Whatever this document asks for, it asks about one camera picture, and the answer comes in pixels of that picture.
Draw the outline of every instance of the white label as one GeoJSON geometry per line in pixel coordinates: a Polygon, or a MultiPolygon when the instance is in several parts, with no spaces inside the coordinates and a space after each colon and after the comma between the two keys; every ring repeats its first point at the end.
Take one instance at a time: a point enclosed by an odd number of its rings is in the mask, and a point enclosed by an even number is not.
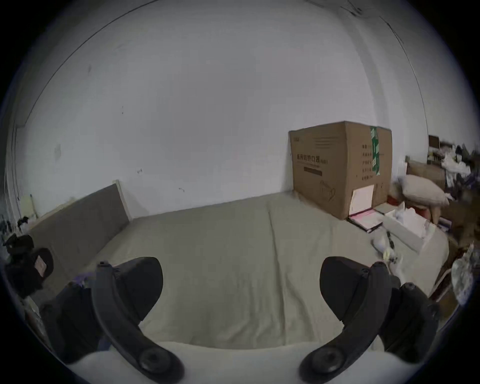
{"type": "Polygon", "coordinates": [[[47,265],[45,264],[45,262],[42,260],[42,258],[40,256],[38,256],[36,258],[35,269],[38,271],[38,273],[42,277],[43,277],[45,271],[47,270],[47,265]]]}

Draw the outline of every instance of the green label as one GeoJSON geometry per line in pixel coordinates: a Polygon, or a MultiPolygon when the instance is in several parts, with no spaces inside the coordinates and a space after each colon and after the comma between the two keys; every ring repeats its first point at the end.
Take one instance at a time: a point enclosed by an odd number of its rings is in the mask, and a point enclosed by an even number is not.
{"type": "Polygon", "coordinates": [[[372,171],[378,176],[380,175],[380,152],[377,127],[370,127],[370,135],[372,136],[372,171]]]}

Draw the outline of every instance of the cardboard box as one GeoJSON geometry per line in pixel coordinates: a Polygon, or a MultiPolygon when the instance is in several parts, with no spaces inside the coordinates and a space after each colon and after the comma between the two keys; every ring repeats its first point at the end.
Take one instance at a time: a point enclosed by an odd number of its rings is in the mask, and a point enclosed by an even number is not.
{"type": "Polygon", "coordinates": [[[442,191],[445,190],[445,169],[436,165],[409,160],[407,162],[407,175],[426,178],[438,185],[442,191]]]}
{"type": "Polygon", "coordinates": [[[355,189],[374,185],[372,206],[386,202],[392,174],[390,130],[343,121],[289,135],[298,193],[339,219],[348,217],[355,189]]]}

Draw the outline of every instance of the red object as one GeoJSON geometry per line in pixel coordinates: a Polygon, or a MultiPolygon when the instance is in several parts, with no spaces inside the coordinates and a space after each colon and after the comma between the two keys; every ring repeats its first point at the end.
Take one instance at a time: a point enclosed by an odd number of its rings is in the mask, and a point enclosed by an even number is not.
{"type": "Polygon", "coordinates": [[[390,195],[387,196],[387,203],[389,203],[390,205],[395,205],[395,206],[400,204],[397,199],[393,198],[390,195]]]}

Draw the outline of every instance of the paper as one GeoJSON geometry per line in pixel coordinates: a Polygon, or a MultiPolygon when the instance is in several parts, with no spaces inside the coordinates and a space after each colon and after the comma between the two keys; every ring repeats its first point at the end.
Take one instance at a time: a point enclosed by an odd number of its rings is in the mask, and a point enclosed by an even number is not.
{"type": "Polygon", "coordinates": [[[348,212],[349,216],[372,207],[373,188],[374,185],[372,184],[368,187],[358,188],[353,191],[350,210],[348,212]]]}
{"type": "Polygon", "coordinates": [[[350,220],[353,220],[357,224],[360,224],[367,231],[373,227],[380,225],[383,222],[384,216],[373,209],[370,211],[359,213],[353,217],[350,217],[350,220]]]}
{"type": "Polygon", "coordinates": [[[45,262],[42,260],[40,256],[36,258],[35,269],[38,271],[38,274],[42,277],[45,274],[45,271],[47,270],[47,265],[45,264],[45,262]]]}

